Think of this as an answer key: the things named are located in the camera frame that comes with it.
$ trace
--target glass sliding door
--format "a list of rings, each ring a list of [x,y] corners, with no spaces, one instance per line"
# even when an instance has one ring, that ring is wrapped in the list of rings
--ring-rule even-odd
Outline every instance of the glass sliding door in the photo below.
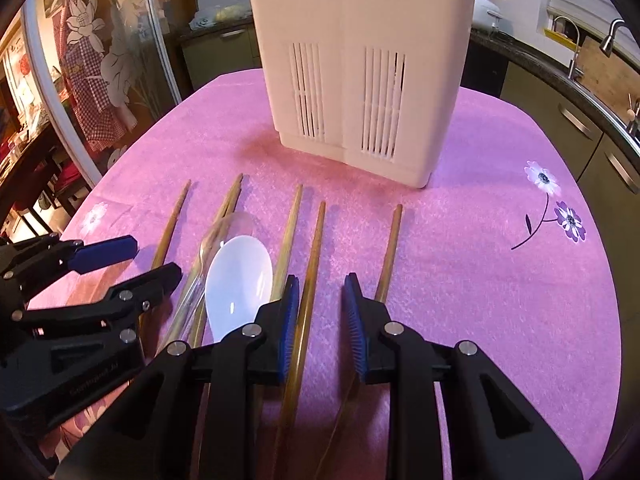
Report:
[[[91,165],[104,174],[176,104],[149,9],[148,0],[28,0],[23,8],[40,93],[82,174]]]

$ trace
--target ventilation slot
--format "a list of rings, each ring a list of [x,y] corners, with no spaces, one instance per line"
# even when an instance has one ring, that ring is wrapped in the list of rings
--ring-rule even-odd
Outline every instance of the ventilation slot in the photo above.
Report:
[[[392,160],[396,150],[405,55],[365,48],[362,151]]]
[[[322,114],[322,79],[320,56],[315,43],[292,43],[289,46],[291,78],[301,136],[324,140]]]

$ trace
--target cutting board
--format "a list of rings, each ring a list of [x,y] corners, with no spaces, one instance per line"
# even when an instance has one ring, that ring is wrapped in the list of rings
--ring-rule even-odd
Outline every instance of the cutting board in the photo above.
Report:
[[[632,103],[640,98],[640,75],[616,54],[605,56],[593,38],[584,40],[576,65],[584,72],[583,78],[578,80],[580,84],[627,124],[629,94]]]

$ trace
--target metal screw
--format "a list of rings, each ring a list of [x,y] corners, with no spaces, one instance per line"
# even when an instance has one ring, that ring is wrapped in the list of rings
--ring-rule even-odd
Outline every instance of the metal screw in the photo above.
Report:
[[[475,355],[478,352],[478,346],[473,341],[462,341],[458,345],[458,349],[464,355]]]
[[[262,327],[255,323],[249,323],[242,327],[242,335],[256,337],[262,333]]]
[[[404,326],[402,326],[402,324],[398,323],[397,321],[389,321],[385,325],[385,332],[391,335],[400,335],[402,332],[404,332]]]
[[[120,340],[126,344],[133,343],[136,337],[136,333],[130,328],[126,328],[120,332]]]
[[[177,357],[178,355],[184,354],[187,349],[187,345],[182,341],[174,341],[173,343],[169,343],[169,346],[166,348],[166,352],[169,355]]]

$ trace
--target white plastic container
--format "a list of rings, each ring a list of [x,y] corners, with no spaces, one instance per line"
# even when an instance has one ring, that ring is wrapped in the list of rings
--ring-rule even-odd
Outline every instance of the white plastic container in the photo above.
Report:
[[[456,102],[474,0],[251,0],[284,146],[423,187]]]

